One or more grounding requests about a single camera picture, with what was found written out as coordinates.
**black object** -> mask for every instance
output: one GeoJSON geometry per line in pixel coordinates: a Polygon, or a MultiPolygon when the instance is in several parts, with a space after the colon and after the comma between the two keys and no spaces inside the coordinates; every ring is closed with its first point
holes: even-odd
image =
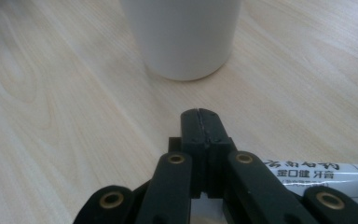
{"type": "Polygon", "coordinates": [[[205,109],[181,116],[182,137],[172,137],[153,178],[135,191],[100,189],[75,224],[185,224],[191,199],[222,198],[229,224],[358,223],[358,204],[327,187],[301,198],[281,184],[256,155],[238,151],[220,118],[205,109]]]}

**cup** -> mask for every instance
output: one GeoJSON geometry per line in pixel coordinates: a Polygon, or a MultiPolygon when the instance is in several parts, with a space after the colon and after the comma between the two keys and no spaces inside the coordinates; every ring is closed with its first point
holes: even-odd
{"type": "Polygon", "coordinates": [[[120,4],[153,74],[199,79],[230,55],[241,0],[120,0],[120,4]]]}

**wooden table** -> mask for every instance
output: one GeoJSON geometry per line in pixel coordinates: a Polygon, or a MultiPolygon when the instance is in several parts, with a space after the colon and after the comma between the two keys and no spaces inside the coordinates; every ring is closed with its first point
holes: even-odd
{"type": "Polygon", "coordinates": [[[228,62],[177,82],[147,74],[118,0],[0,0],[0,223],[137,188],[196,107],[260,158],[358,163],[358,1],[244,0],[228,62]]]}

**wood grain surface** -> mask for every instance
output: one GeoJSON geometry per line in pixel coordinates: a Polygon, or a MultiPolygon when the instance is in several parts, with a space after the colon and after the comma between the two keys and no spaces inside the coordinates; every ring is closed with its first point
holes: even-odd
{"type": "Polygon", "coordinates": [[[358,1],[244,0],[227,63],[177,82],[146,71],[118,0],[0,0],[0,223],[137,188],[196,107],[260,158],[358,163],[358,1]]]}

